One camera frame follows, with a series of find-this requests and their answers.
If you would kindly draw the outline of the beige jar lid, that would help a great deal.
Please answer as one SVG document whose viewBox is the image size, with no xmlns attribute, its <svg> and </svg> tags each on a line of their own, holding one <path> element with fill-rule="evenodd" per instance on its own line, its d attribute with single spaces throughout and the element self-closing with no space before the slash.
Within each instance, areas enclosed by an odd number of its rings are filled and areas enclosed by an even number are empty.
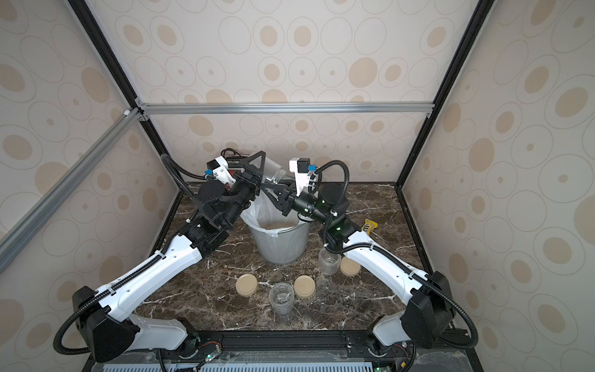
<svg viewBox="0 0 595 372">
<path fill-rule="evenodd" d="M 300 299 L 309 299 L 315 294 L 316 283 L 308 275 L 302 275 L 294 281 L 294 294 Z"/>
<path fill-rule="evenodd" d="M 236 291 L 243 297 L 250 297 L 258 290 L 258 280 L 253 274 L 243 274 L 236 281 Z"/>
<path fill-rule="evenodd" d="M 361 265 L 354 260 L 343 257 L 339 265 L 339 270 L 347 277 L 355 277 L 360 273 Z"/>
</svg>

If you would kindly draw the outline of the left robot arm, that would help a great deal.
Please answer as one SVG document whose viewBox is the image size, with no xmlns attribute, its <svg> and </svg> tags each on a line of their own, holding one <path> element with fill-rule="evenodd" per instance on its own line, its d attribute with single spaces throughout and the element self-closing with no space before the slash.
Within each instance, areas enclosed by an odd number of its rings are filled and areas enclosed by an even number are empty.
<svg viewBox="0 0 595 372">
<path fill-rule="evenodd" d="M 132 350 L 171 350 L 193 357 L 201 339 L 185 319 L 148 319 L 136 308 L 156 290 L 217 250 L 240 214 L 260 193 L 266 154 L 263 151 L 228 164 L 209 162 L 207 181 L 193 192 L 184 170 L 167 155 L 161 161 L 179 189 L 190 198 L 195 215 L 164 246 L 117 279 L 96 290 L 85 286 L 72 296 L 74 312 L 57 330 L 53 348 L 62 355 L 90 353 L 98 363 Z"/>
</svg>

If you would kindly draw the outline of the glass rice jar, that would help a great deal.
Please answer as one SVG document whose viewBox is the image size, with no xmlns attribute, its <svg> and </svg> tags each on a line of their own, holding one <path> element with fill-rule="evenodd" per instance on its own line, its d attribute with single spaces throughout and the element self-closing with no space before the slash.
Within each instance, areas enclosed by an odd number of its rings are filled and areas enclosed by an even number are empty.
<svg viewBox="0 0 595 372">
<path fill-rule="evenodd" d="M 342 257 L 340 254 L 334 254 L 327 249 L 322 248 L 319 251 L 319 271 L 322 275 L 332 276 L 339 271 Z"/>
<path fill-rule="evenodd" d="M 275 313 L 286 316 L 294 308 L 294 288 L 288 283 L 275 284 L 269 293 L 269 301 Z"/>
<path fill-rule="evenodd" d="M 279 184 L 287 175 L 286 170 L 269 157 L 264 160 L 263 183 Z"/>
</svg>

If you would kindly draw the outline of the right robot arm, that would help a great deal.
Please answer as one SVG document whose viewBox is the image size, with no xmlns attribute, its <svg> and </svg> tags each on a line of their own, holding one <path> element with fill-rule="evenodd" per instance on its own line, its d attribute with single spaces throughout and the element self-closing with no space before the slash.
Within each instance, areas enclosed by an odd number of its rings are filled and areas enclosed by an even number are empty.
<svg viewBox="0 0 595 372">
<path fill-rule="evenodd" d="M 294 158 L 290 169 L 294 179 L 263 181 L 261 191 L 283 215 L 297 212 L 321 223 L 319 235 L 330 254 L 366 268 L 404 304 L 403 311 L 384 316 L 373 325 L 373 349 L 380 351 L 402 342 L 426 349 L 437 343 L 459 349 L 478 344 L 477 327 L 452 299 L 444 275 L 428 274 L 405 263 L 347 216 L 350 170 L 344 162 L 334 160 L 315 167 L 307 158 Z"/>
</svg>

